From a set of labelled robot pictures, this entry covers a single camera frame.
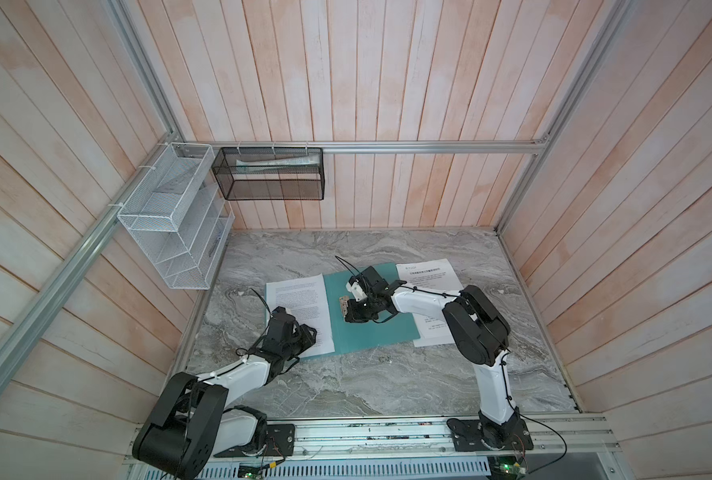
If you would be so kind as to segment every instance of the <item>wire basket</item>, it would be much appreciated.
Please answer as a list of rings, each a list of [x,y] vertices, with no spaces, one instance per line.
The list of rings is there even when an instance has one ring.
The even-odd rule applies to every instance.
[[[176,232],[215,158],[211,145],[169,144],[121,207],[127,230]]]
[[[212,164],[226,200],[323,200],[320,148],[221,148]]]

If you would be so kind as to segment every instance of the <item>teal folder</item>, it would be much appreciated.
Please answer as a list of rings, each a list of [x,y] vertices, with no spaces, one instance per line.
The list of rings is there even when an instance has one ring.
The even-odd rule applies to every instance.
[[[396,264],[379,264],[374,265],[374,268],[388,283],[399,280]],[[343,355],[375,346],[392,345],[419,339],[419,332],[411,313],[399,313],[385,323],[371,321],[367,323],[346,323],[340,308],[340,297],[348,296],[353,298],[353,295],[345,290],[345,284],[349,281],[351,275],[350,272],[344,271],[323,276],[323,284],[327,288],[329,317],[332,322],[334,353],[319,356]],[[381,312],[380,320],[385,320],[389,315],[388,312]]]

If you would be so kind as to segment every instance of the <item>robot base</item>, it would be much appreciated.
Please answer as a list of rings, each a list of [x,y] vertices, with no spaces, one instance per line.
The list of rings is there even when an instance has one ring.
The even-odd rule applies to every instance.
[[[466,427],[468,427],[469,431],[476,430],[480,425],[479,420],[458,420],[458,422],[461,422]],[[521,444],[523,443],[525,450],[534,449],[535,446],[532,443],[532,436],[526,429],[526,422],[524,422],[523,418],[519,419],[519,423],[517,424],[517,427],[515,428],[514,432],[515,433],[513,435],[511,435],[505,440],[504,448],[513,446],[514,450],[520,450]],[[473,441],[472,440],[473,439],[471,437],[465,438],[461,435],[452,434],[452,442],[454,443],[455,452],[493,451],[493,448],[488,447],[481,437]]]
[[[265,451],[260,451],[256,455],[247,455],[240,450],[241,447],[228,448],[213,456],[216,458],[232,457],[259,457],[278,456],[290,457],[294,452],[294,424],[293,423],[273,423],[267,426],[267,438]]]

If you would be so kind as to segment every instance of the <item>open folder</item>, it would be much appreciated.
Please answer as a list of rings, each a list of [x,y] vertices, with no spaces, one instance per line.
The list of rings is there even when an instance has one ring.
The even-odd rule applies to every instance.
[[[374,268],[388,283],[399,278],[396,264],[379,264]],[[300,323],[317,329],[316,345],[302,357],[342,355],[420,338],[414,318],[409,313],[399,313],[385,323],[346,323],[340,308],[340,297],[352,297],[345,289],[351,275],[347,271],[323,275],[323,286],[321,276],[266,285],[265,297],[271,308],[284,306],[298,317]],[[389,312],[381,312],[378,321],[388,317]]]

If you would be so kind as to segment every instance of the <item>black mounting plate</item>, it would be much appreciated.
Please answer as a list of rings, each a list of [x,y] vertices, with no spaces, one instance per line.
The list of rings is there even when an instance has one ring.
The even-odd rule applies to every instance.
[[[217,458],[254,458],[259,456],[275,457],[278,456],[276,449],[284,457],[290,457],[294,451],[294,424],[293,423],[271,423],[267,426],[267,447],[264,452],[259,452],[255,456],[249,456],[243,453],[238,447],[228,448],[223,452],[217,453],[214,456]]]
[[[460,420],[462,423],[465,423],[469,427],[477,427],[479,420]],[[515,428],[515,433],[511,435],[506,441],[505,441],[505,448],[503,450],[509,449],[508,446],[513,446],[513,450],[520,451],[521,450],[521,444],[524,444],[524,450],[533,450],[534,449],[534,444],[532,443],[532,436],[530,435],[519,435],[520,432],[528,432],[526,428],[526,422],[524,422],[524,419],[521,418],[519,420],[518,426]],[[469,442],[462,436],[455,436],[453,433],[450,434],[452,435],[452,443],[454,443],[454,451],[455,452],[484,452],[484,451],[491,451],[495,452],[495,450],[492,450],[492,448],[489,448],[488,446],[484,445],[480,440],[477,442]]]

